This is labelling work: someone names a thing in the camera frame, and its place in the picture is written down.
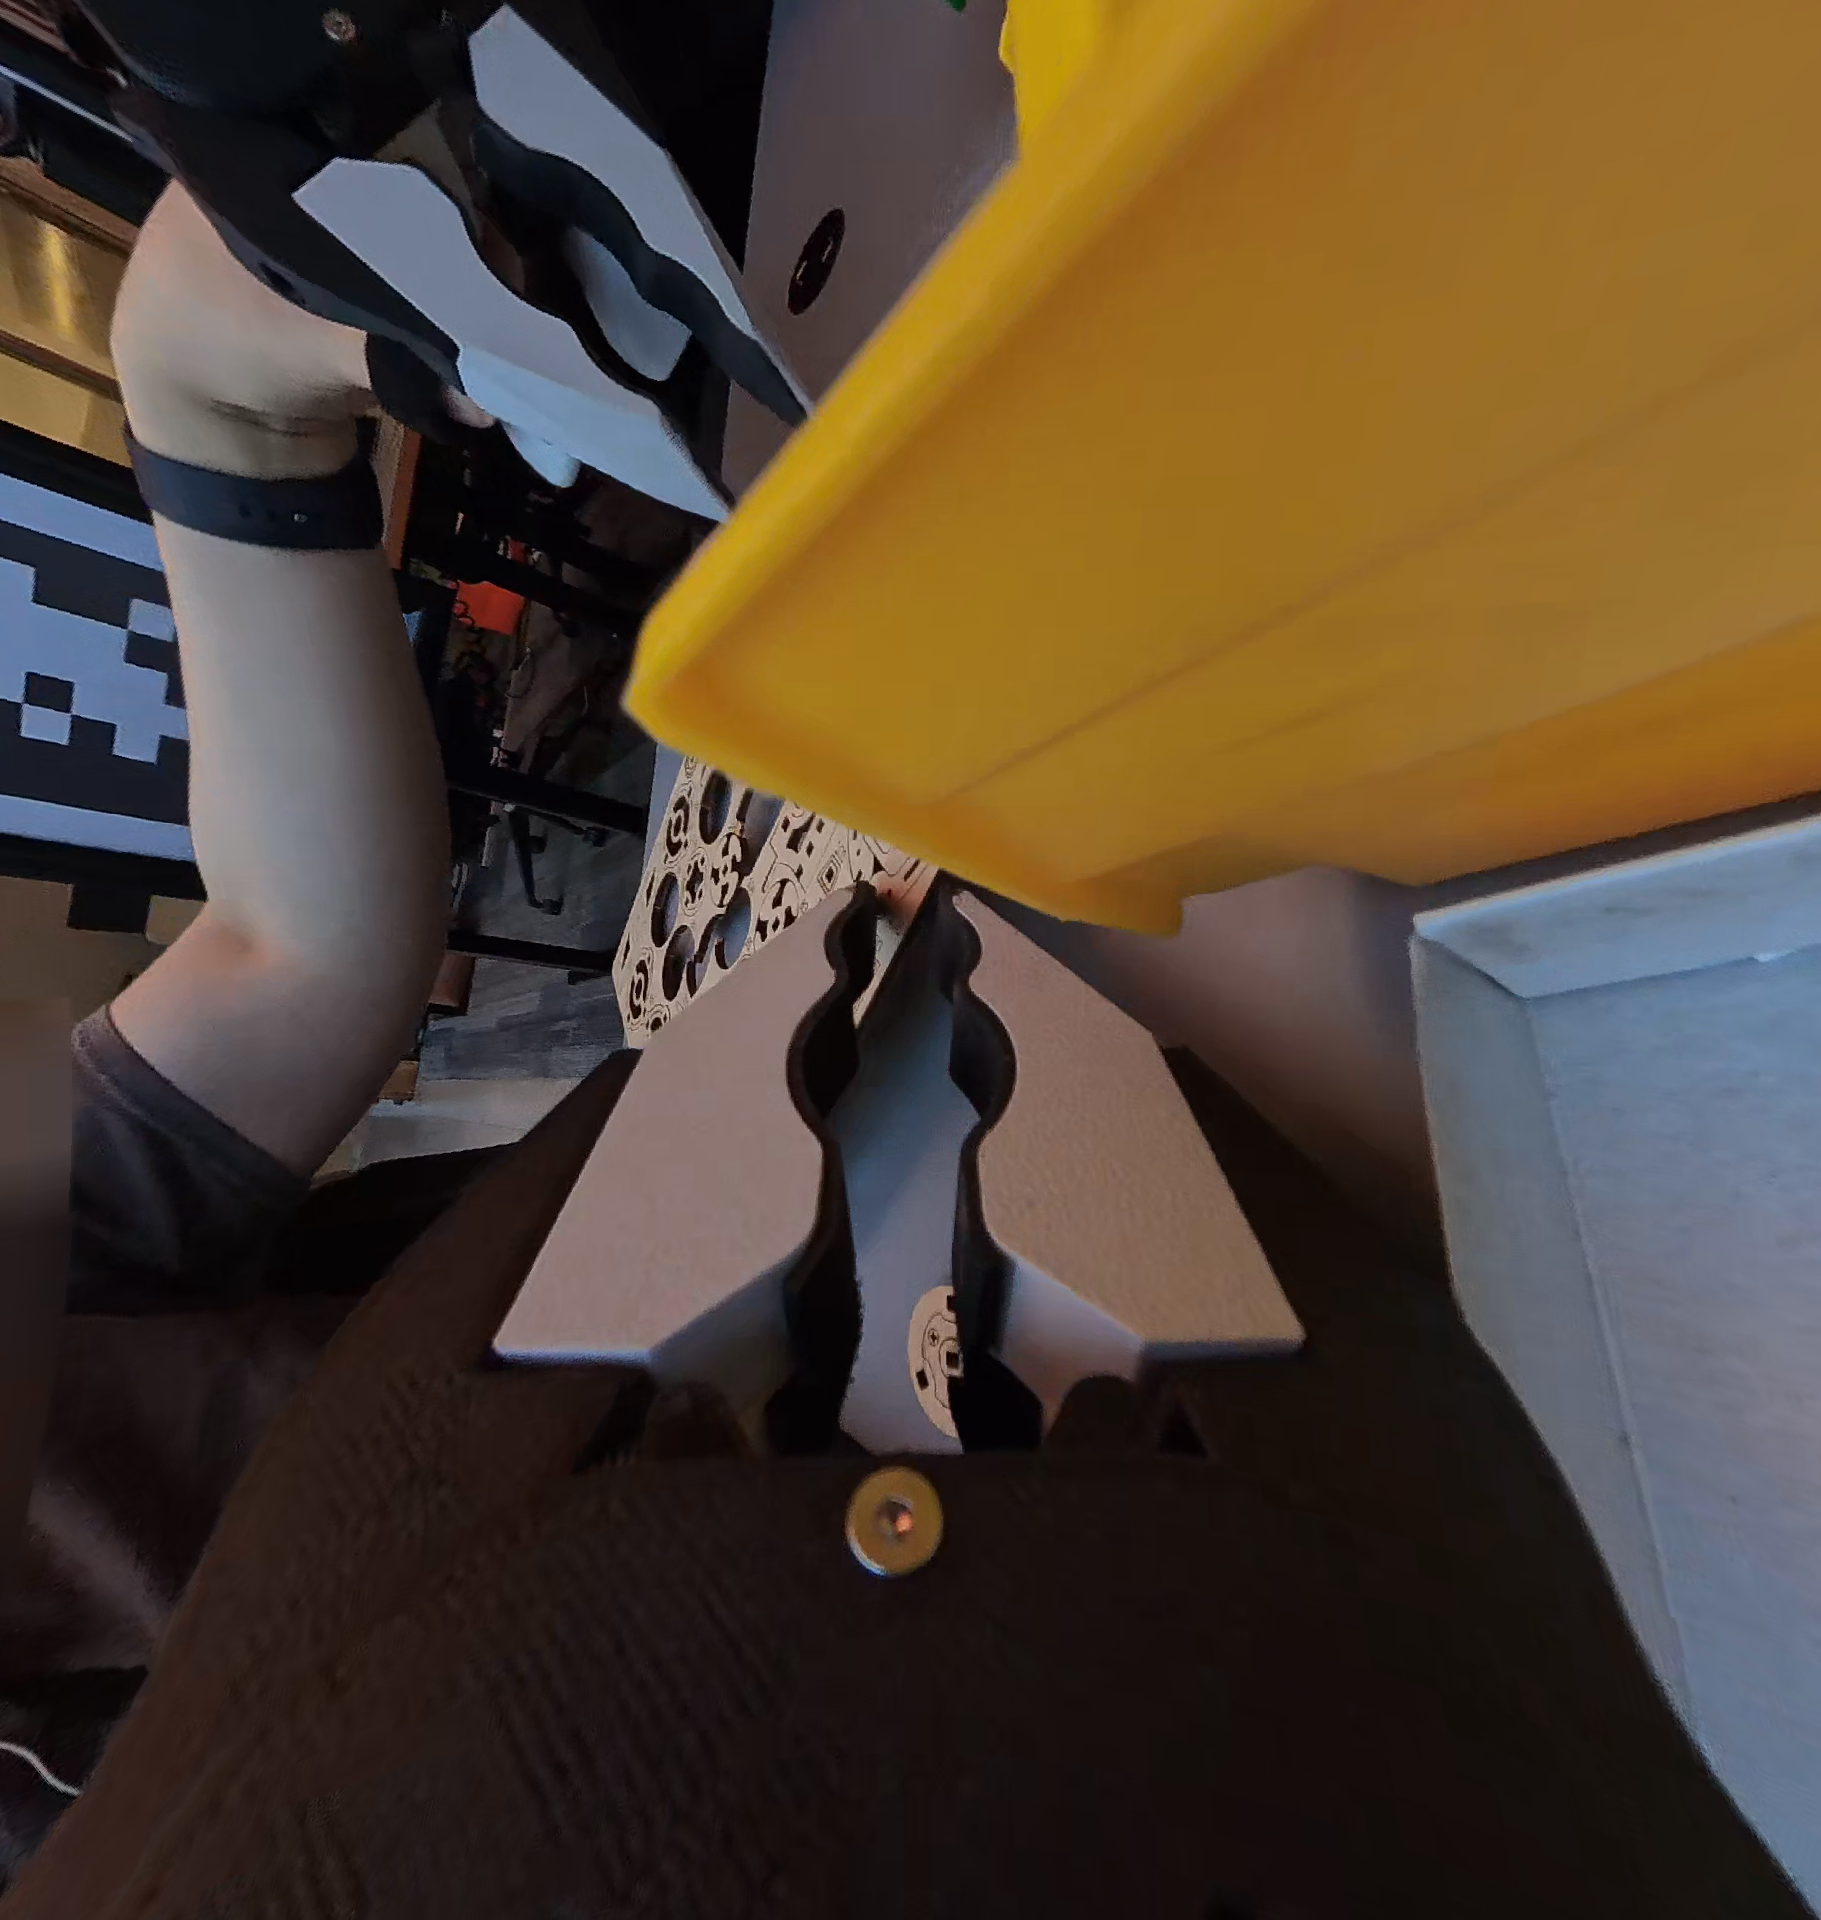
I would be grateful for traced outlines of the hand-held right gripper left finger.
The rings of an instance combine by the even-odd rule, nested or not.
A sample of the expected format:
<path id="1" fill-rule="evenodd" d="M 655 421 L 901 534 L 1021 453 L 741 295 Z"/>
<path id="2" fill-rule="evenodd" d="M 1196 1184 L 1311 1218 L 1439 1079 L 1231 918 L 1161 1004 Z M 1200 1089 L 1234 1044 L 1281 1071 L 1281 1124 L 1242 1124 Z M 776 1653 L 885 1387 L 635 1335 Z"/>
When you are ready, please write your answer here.
<path id="1" fill-rule="evenodd" d="M 874 931 L 873 887 L 843 887 L 645 1043 L 496 1358 L 706 1387 L 768 1448 L 834 1439 L 861 1307 L 829 1117 Z"/>

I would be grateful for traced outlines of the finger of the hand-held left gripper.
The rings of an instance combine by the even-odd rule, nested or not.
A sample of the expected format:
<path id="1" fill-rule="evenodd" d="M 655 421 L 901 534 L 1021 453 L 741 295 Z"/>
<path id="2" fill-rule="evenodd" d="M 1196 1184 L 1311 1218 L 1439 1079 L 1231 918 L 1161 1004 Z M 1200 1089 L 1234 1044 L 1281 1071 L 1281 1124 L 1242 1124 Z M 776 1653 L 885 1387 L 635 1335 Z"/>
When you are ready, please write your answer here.
<path id="1" fill-rule="evenodd" d="M 454 386 L 516 441 L 538 441 L 684 515 L 729 515 L 658 402 L 612 376 L 569 324 L 500 282 L 457 203 L 426 173 L 332 158 L 295 203 L 451 343 Z"/>
<path id="2" fill-rule="evenodd" d="M 485 176 L 597 244 L 733 386 L 799 426 L 811 395 L 768 339 L 635 89 L 566 3 L 503 3 L 465 41 Z"/>

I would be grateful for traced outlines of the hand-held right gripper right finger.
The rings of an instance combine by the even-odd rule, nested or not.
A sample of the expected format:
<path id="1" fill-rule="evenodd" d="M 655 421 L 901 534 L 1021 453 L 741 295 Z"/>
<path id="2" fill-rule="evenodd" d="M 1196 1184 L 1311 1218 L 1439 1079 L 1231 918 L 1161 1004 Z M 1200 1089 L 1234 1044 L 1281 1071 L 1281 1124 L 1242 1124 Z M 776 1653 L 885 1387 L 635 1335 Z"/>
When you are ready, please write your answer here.
<path id="1" fill-rule="evenodd" d="M 1086 1379 L 1293 1355 L 1301 1316 L 1146 1029 L 954 884 L 932 892 L 932 973 L 970 1103 L 958 1444 L 1035 1448 Z"/>

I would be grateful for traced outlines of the small wooden wheel disc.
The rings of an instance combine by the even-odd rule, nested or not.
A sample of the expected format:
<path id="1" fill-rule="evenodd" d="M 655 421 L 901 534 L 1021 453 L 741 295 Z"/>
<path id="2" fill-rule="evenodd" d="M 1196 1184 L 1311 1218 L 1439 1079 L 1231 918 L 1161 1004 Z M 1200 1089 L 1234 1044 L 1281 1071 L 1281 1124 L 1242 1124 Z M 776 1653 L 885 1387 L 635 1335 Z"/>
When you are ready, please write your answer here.
<path id="1" fill-rule="evenodd" d="M 958 1453 L 951 1391 L 963 1375 L 963 1350 L 951 1285 L 927 1286 L 904 1324 L 904 1373 L 913 1391 L 913 1439 L 940 1453 Z"/>

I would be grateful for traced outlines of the laser-cut wooden parts sheet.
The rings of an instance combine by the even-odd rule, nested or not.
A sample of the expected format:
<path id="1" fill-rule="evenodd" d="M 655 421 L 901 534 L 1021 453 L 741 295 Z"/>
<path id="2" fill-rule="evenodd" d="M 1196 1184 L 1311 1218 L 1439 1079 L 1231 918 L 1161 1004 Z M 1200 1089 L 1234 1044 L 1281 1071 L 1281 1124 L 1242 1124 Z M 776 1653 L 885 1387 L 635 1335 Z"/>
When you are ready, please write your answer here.
<path id="1" fill-rule="evenodd" d="M 873 888 L 885 967 L 932 877 L 927 861 L 873 834 L 660 752 L 652 834 L 608 975 L 624 1044 L 645 1044 L 846 887 Z"/>

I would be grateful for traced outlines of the person's left forearm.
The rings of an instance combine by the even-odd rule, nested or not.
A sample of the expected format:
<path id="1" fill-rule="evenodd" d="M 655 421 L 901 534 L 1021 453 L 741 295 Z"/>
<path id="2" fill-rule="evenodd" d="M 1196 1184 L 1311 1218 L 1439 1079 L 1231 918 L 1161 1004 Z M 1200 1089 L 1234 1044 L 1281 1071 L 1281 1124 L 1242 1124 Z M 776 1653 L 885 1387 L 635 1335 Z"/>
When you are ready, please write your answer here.
<path id="1" fill-rule="evenodd" d="M 379 549 L 161 519 L 204 900 L 108 1017 L 171 1089 L 311 1176 L 403 1058 L 442 967 L 447 791 Z"/>

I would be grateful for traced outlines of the person's left hand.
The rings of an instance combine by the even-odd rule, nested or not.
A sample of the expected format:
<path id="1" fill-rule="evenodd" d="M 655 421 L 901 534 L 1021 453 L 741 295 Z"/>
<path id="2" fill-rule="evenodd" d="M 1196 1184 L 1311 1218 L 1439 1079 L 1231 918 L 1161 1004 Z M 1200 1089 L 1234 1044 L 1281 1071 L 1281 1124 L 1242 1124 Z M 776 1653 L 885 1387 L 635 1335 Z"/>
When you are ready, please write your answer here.
<path id="1" fill-rule="evenodd" d="M 365 333 L 258 282 L 179 182 L 134 235 L 111 324 L 130 437 L 245 480 L 311 480 L 349 462 L 377 415 Z"/>

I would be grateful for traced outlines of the black wrist band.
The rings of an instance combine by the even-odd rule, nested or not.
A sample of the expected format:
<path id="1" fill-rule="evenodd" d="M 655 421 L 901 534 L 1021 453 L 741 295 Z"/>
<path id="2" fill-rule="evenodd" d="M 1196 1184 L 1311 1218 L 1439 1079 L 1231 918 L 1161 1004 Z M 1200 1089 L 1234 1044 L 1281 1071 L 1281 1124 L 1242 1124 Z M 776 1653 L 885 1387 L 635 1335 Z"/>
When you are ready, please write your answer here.
<path id="1" fill-rule="evenodd" d="M 260 480 L 202 468 L 148 450 L 123 430 L 130 468 L 150 519 L 272 553 L 375 553 L 384 500 L 368 462 L 368 433 L 324 476 Z"/>

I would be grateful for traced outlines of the person's t-shirt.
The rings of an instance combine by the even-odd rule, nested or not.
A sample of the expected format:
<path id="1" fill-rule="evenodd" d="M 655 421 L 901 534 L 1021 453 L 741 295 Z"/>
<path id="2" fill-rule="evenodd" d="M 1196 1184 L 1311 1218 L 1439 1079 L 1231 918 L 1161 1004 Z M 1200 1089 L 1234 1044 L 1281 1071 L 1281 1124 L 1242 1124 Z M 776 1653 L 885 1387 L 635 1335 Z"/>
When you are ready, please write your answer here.
<path id="1" fill-rule="evenodd" d="M 249 1453 L 383 1270 L 496 1146 L 284 1171 L 73 1033 L 73 1257 L 50 1418 L 0 1604 L 0 1895 L 89 1781 Z"/>

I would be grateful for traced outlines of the white cardboard box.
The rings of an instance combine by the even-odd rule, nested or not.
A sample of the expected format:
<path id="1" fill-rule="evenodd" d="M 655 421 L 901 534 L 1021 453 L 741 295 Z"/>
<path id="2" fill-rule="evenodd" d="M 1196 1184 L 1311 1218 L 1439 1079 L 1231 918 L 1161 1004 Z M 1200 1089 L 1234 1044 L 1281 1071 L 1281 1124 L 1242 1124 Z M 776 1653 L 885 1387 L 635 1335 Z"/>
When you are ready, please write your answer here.
<path id="1" fill-rule="evenodd" d="M 1412 930 L 1451 1286 L 1821 1914 L 1821 799 Z"/>

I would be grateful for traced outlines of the framed marker sign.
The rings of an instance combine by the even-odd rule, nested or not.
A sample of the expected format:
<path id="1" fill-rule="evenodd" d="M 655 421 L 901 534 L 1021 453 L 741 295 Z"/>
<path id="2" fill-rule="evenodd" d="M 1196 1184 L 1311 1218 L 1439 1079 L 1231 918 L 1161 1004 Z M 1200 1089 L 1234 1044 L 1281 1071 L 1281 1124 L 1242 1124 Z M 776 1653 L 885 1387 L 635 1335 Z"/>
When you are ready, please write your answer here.
<path id="1" fill-rule="evenodd" d="M 123 466 L 0 421 L 0 876 L 198 900 L 178 625 Z"/>

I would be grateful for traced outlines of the yellow plastic bin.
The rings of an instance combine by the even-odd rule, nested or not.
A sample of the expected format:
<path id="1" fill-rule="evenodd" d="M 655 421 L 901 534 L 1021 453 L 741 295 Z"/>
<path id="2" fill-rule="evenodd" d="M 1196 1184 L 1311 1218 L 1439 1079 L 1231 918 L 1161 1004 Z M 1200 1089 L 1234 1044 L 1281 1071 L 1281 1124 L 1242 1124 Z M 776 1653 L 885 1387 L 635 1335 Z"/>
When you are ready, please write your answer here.
<path id="1" fill-rule="evenodd" d="M 1113 17 L 624 703 L 1136 931 L 1821 791 L 1821 3 Z"/>

